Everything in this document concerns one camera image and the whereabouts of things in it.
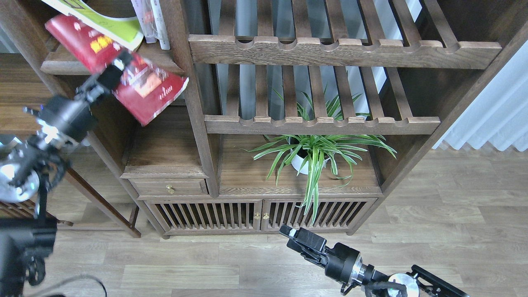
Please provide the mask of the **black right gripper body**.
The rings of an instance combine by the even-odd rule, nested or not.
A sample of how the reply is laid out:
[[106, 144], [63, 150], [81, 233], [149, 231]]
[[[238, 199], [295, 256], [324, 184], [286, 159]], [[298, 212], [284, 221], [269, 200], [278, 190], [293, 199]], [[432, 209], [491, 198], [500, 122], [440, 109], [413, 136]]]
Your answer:
[[303, 248], [304, 258], [325, 270], [325, 275], [341, 284], [360, 283], [362, 257], [358, 250], [342, 243], [333, 248], [325, 246], [322, 250]]

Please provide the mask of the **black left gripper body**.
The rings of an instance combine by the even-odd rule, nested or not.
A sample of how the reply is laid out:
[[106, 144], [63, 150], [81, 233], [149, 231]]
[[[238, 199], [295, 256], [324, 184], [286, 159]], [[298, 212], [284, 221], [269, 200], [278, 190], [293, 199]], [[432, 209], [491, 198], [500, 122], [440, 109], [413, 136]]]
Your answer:
[[54, 96], [40, 111], [25, 106], [24, 112], [37, 118], [37, 123], [42, 127], [38, 137], [43, 142], [79, 143], [97, 124], [90, 110], [91, 105], [105, 96], [105, 86], [86, 81], [78, 88], [73, 99]]

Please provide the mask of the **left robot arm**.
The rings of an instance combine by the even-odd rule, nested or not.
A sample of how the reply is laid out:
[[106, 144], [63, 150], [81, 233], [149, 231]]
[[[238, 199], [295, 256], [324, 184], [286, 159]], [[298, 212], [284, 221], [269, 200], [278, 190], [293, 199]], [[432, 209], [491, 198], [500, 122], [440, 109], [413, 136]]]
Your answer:
[[41, 128], [15, 145], [1, 163], [2, 297], [22, 297], [24, 286], [43, 282], [59, 224], [47, 212], [48, 193], [71, 167], [60, 150], [94, 129], [91, 107], [120, 85], [132, 61], [133, 54], [125, 49], [91, 75], [72, 99], [56, 95], [39, 110], [25, 109]]

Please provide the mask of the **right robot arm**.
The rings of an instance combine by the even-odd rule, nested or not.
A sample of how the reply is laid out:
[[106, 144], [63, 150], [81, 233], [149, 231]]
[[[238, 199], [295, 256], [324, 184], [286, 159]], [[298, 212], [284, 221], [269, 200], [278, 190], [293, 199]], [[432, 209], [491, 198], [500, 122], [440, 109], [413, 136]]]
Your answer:
[[418, 265], [411, 272], [386, 275], [365, 265], [361, 254], [345, 244], [326, 246], [326, 239], [305, 229], [283, 224], [279, 233], [289, 238], [287, 247], [325, 270], [325, 275], [342, 285], [341, 295], [361, 286], [367, 297], [467, 297], [468, 294]]

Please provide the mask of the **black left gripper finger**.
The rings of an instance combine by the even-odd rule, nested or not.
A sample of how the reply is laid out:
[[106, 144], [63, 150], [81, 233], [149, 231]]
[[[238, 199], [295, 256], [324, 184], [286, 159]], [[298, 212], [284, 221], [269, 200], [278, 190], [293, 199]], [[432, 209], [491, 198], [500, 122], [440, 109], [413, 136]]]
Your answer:
[[120, 78], [126, 67], [132, 61], [133, 56], [127, 50], [121, 51], [117, 58], [98, 76], [97, 82], [104, 90], [111, 92], [120, 84]]

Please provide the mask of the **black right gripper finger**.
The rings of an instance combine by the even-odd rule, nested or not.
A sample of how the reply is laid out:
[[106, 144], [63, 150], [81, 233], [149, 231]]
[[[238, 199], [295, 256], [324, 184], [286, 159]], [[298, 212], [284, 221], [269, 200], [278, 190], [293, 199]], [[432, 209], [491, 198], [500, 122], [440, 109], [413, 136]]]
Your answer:
[[287, 247], [298, 252], [306, 261], [317, 266], [326, 266], [326, 256], [323, 252], [313, 249], [307, 245], [289, 240]]
[[327, 243], [326, 239], [305, 228], [294, 229], [283, 224], [279, 229], [279, 233], [288, 237], [289, 240], [294, 240], [324, 253], [325, 245]]

